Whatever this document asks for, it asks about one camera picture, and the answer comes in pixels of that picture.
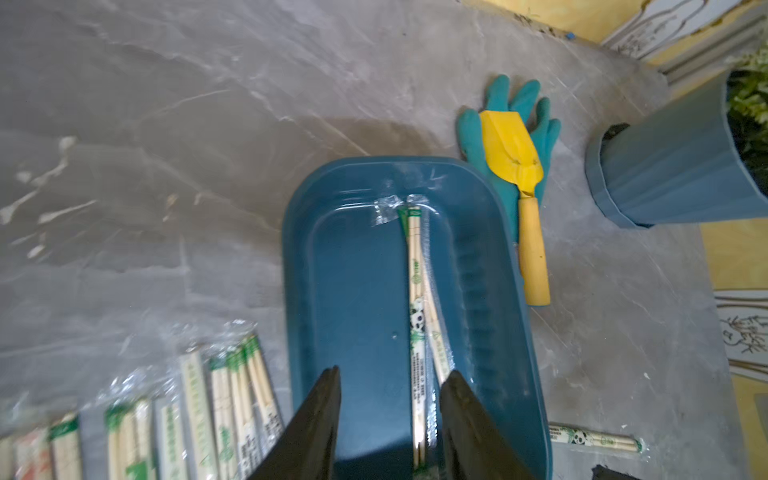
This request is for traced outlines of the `chopsticks bamboo leaf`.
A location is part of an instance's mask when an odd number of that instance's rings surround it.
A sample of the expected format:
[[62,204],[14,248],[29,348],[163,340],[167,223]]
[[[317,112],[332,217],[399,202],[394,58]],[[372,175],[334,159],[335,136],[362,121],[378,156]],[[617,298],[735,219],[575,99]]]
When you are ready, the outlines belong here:
[[234,389],[236,425],[257,464],[277,444],[284,423],[255,328],[227,350],[226,363]]

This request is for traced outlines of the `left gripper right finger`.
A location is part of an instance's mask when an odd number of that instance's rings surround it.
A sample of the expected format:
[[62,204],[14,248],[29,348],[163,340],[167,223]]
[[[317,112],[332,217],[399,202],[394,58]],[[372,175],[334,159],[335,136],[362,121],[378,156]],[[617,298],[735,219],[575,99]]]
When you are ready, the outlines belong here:
[[457,370],[440,388],[443,451],[449,479],[531,479]]

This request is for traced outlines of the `chopsticks box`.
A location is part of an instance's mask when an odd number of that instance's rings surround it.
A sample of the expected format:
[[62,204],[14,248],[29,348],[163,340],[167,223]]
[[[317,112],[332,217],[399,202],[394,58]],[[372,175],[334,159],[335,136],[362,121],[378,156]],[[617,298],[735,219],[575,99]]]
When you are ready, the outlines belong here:
[[243,351],[229,347],[208,360],[220,479],[248,479],[261,460]]

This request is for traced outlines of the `chopsticks panda print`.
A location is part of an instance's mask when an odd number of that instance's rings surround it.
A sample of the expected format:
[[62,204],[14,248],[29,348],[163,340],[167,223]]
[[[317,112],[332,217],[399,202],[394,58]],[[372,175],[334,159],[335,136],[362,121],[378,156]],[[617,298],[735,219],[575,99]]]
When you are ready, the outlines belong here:
[[435,420],[432,393],[433,359],[426,335],[419,260],[422,248],[422,209],[396,195],[377,199],[374,207],[375,223],[383,225],[399,221],[406,242],[413,477],[427,479],[430,477],[430,451],[435,442]]

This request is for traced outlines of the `chopsticks green label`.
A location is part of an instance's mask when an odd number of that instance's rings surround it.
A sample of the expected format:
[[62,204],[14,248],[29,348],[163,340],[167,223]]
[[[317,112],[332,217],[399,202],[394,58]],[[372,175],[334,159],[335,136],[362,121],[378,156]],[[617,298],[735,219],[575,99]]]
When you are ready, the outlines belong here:
[[188,455],[182,422],[181,401],[176,385],[167,381],[153,401],[158,478],[188,480]]

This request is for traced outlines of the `chopsticks red print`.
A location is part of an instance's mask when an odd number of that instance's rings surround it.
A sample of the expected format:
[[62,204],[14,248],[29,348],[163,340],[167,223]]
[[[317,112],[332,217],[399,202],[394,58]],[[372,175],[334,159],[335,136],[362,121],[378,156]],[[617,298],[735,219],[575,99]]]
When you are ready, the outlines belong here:
[[13,440],[13,454],[15,479],[54,479],[48,426],[38,426],[22,431]]

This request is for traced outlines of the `chopsticks panda crosswise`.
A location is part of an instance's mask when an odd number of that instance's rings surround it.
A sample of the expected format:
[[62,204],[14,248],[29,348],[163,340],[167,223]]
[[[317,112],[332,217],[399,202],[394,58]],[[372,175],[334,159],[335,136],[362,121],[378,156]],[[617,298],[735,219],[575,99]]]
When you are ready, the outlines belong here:
[[574,426],[550,423],[549,434],[552,442],[577,445],[591,448],[601,448],[622,452],[642,453],[645,450],[643,442],[631,436],[613,435]]

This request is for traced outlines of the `teal plastic storage box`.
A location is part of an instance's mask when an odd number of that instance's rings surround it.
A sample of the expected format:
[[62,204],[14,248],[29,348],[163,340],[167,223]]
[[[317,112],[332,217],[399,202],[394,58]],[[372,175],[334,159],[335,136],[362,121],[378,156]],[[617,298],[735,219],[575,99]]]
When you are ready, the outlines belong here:
[[294,401],[340,370],[335,478],[413,476],[411,361],[429,318],[517,458],[551,477],[517,253],[476,169],[440,157],[331,162],[293,194],[282,250]]

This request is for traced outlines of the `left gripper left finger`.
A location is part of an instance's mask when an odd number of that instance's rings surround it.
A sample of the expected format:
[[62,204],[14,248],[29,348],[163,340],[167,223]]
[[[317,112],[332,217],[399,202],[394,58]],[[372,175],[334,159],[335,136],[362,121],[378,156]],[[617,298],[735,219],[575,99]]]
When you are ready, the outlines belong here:
[[331,479],[341,407],[338,366],[325,369],[277,444],[248,480]]

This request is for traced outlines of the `chopsticks green band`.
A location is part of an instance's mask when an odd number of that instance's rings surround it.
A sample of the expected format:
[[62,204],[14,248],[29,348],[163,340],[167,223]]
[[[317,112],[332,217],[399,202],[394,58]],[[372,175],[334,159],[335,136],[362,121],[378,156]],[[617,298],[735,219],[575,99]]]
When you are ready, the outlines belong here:
[[198,344],[178,348],[184,405],[191,435],[196,479],[220,479],[212,409]]

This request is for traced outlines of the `chopsticks green text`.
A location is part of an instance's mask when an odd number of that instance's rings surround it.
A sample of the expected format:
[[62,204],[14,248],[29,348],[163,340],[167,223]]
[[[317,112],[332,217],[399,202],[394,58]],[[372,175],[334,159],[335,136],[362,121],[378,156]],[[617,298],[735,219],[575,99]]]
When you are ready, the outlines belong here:
[[148,368],[114,378],[100,393],[108,479],[157,479],[153,441],[154,380]]

